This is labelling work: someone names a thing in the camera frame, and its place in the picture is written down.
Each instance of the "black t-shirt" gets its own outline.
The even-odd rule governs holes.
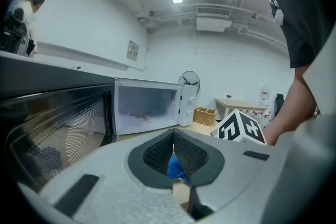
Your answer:
[[[328,0],[277,0],[284,14],[290,66],[311,64],[327,41],[335,23],[335,9]]]

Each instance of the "microwave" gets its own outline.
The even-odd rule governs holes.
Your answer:
[[[0,52],[5,163],[39,191],[118,135],[190,125],[196,86],[112,78]]]

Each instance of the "white shirt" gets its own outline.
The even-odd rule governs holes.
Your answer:
[[[32,5],[29,1],[20,0],[15,3],[11,10],[15,10],[17,8],[22,8],[24,12],[23,21],[26,24],[29,39],[32,39],[35,44],[35,52],[37,52],[37,22],[35,18],[35,14],[33,13]]]

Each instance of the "wicker basket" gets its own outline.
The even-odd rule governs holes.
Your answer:
[[[212,126],[214,125],[216,112],[216,110],[206,109],[199,106],[195,108],[193,121],[207,126]]]

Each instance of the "black and white cube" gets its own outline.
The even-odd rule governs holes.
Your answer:
[[[258,144],[267,145],[259,122],[235,109],[218,124],[211,135],[221,139],[240,142],[244,138]]]

